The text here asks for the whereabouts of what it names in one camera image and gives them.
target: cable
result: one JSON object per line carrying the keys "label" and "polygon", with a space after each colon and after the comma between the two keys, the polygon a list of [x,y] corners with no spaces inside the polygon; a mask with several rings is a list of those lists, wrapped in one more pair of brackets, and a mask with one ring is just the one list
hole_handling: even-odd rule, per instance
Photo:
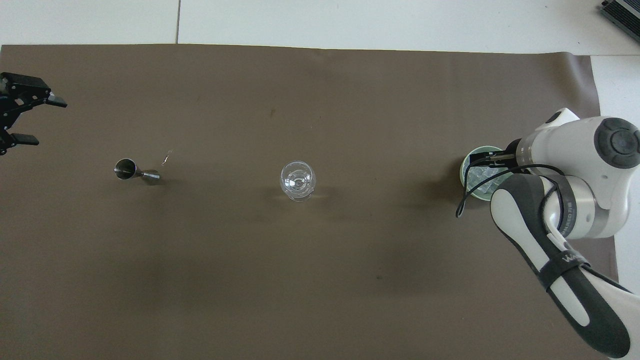
{"label": "cable", "polygon": [[469,197],[469,195],[471,195],[472,192],[476,191],[478,188],[480,188],[480,186],[484,185],[485,183],[488,183],[489,181],[496,179],[500,176],[503,176],[504,174],[508,174],[510,172],[514,172],[516,170],[522,170],[525,168],[547,168],[549,170],[553,170],[555,172],[557,172],[558,174],[564,176],[564,172],[560,169],[558,169],[555,166],[552,165],[545,165],[545,164],[531,164],[531,165],[520,165],[518,167],[513,167],[513,168],[509,168],[505,171],[501,171],[498,174],[495,174],[493,176],[487,177],[486,179],[482,180],[480,183],[478,183],[477,185],[475,185],[471,190],[467,191],[467,177],[468,177],[468,173],[469,173],[469,168],[471,167],[471,164],[469,165],[469,167],[467,167],[467,169],[465,170],[465,187],[463,189],[463,196],[462,196],[462,200],[460,200],[460,203],[458,204],[458,208],[456,209],[456,218],[459,218],[460,216],[462,216],[462,213],[465,210],[465,203],[467,202],[467,197]]}

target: silver jigger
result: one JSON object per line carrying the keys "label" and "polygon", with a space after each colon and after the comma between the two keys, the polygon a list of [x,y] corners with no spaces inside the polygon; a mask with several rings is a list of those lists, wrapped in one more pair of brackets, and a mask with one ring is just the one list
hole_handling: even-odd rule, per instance
{"label": "silver jigger", "polygon": [[116,163],[113,172],[120,180],[128,180],[141,177],[149,185],[155,185],[160,181],[160,173],[156,170],[140,170],[132,159],[121,159]]}

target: green bowl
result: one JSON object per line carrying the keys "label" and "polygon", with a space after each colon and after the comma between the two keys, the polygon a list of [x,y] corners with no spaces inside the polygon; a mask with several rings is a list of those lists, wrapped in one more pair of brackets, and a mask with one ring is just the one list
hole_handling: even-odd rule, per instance
{"label": "green bowl", "polygon": [[[495,146],[480,146],[477,147],[475,149],[473,149],[470,153],[467,154],[467,156],[465,156],[465,159],[462,161],[462,164],[460,165],[460,184],[462,184],[462,186],[465,185],[465,170],[467,169],[467,167],[469,166],[469,155],[471,154],[475,154],[478,152],[486,152],[486,151],[501,151],[502,149],[500,149],[499,147],[495,147]],[[504,171],[507,170],[507,168],[498,168],[497,169],[499,172],[500,171]],[[500,185],[503,181],[505,181],[509,176],[511,176],[512,174],[504,174],[503,176],[498,177],[497,179],[492,180],[493,182],[496,182],[498,185]],[[470,184],[467,184],[467,191],[471,190],[471,188],[473,188],[473,186],[469,186]],[[488,192],[488,193],[484,193],[482,191],[480,191],[480,189],[474,191],[471,193],[471,196],[480,199],[480,200],[484,200],[484,201],[491,201],[491,196],[493,195],[493,192]]]}

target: clear glass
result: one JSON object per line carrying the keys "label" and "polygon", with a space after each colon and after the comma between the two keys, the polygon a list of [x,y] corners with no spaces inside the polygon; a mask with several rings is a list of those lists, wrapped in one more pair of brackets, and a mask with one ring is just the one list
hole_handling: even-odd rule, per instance
{"label": "clear glass", "polygon": [[304,161],[292,161],[282,168],[280,187],[293,201],[307,200],[316,187],[316,174]]}

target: white table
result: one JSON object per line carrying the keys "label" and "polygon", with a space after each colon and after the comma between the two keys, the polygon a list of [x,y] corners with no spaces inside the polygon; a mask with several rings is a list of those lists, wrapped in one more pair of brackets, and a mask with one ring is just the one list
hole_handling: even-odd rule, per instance
{"label": "white table", "polygon": [[[640,125],[640,44],[599,1],[2,0],[0,44],[239,44],[592,55],[603,115]],[[640,176],[616,235],[620,282],[640,291]]]}

